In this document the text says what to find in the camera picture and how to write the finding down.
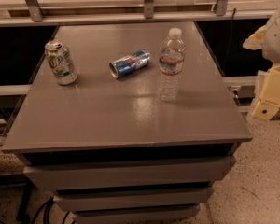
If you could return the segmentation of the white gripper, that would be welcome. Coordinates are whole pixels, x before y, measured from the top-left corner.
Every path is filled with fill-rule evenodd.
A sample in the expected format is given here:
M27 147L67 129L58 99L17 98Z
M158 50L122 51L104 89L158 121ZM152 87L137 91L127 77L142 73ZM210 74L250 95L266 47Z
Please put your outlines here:
M280 7L269 18L262 41L262 55L265 59L280 63ZM280 111L280 64L274 64L264 75L252 117L270 120Z

